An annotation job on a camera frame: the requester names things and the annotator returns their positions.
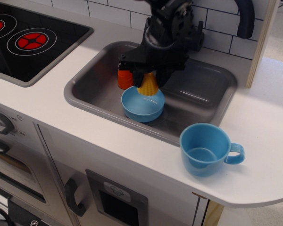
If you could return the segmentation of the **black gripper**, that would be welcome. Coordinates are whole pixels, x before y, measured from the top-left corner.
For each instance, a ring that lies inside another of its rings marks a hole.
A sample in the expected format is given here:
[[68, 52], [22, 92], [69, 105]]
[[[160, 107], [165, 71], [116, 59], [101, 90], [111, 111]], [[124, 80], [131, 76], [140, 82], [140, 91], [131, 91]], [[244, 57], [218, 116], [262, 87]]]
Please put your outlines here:
[[156, 48], [145, 39], [137, 47], [119, 56], [119, 70], [133, 73], [133, 85], [142, 85], [144, 73], [156, 71], [159, 88], [163, 87], [175, 70], [185, 68], [188, 56], [185, 52], [173, 49], [172, 46]]

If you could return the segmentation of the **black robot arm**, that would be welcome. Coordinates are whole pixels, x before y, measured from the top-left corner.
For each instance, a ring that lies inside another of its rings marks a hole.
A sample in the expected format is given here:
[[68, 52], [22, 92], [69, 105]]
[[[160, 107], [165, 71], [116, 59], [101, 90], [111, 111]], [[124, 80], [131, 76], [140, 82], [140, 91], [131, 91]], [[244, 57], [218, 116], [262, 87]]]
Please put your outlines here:
[[191, 0], [149, 0], [147, 18], [138, 47], [119, 57], [119, 69], [133, 74], [133, 84], [142, 85], [146, 73], [156, 72], [156, 83], [165, 85], [174, 71], [183, 70], [187, 51], [177, 44], [193, 30]]

